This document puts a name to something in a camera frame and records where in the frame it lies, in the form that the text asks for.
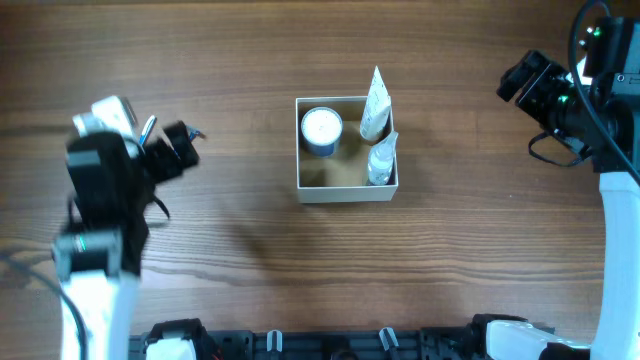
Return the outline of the blue white toothbrush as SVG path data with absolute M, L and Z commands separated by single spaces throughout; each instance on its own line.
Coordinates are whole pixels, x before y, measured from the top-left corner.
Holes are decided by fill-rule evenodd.
M 144 146 L 148 141 L 149 136 L 151 135 L 156 122 L 157 122 L 157 117 L 155 115 L 151 115 L 145 122 L 139 137 L 139 144 L 141 146 Z

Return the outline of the blue jar white lid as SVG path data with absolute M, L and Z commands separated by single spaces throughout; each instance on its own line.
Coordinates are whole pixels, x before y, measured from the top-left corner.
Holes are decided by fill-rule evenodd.
M 301 120 L 304 146 L 316 157 L 330 157 L 337 151 L 343 129 L 340 115 L 329 107 L 312 108 Z

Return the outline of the white cream tube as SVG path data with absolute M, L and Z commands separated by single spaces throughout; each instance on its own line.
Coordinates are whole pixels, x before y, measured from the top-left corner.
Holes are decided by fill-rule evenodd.
M 360 135 L 367 142 L 377 142 L 382 136 L 391 111 L 391 97 L 378 67 L 375 67 L 367 95 Z

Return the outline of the clear bottle green label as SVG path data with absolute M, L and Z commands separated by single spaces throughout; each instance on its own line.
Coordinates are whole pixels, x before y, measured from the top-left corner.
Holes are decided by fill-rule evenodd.
M 387 185 L 393 170 L 398 133 L 393 131 L 374 145 L 368 156 L 367 181 L 369 185 Z

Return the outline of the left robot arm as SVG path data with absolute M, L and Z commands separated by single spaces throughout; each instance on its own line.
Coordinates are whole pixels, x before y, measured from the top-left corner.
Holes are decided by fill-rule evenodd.
M 75 193 L 52 257 L 62 288 L 63 359 L 125 359 L 157 185 L 199 162 L 182 121 L 141 143 L 98 119 L 76 122 L 66 165 Z

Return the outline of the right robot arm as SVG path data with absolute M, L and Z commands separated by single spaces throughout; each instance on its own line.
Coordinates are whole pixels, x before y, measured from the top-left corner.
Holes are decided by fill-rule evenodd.
M 599 175 L 605 215 L 602 303 L 586 345 L 524 319 L 486 315 L 478 349 L 490 359 L 636 359 L 639 356 L 639 21 L 605 16 L 579 45 L 567 70 L 531 50 L 500 80 L 497 94 L 552 137 L 589 160 Z

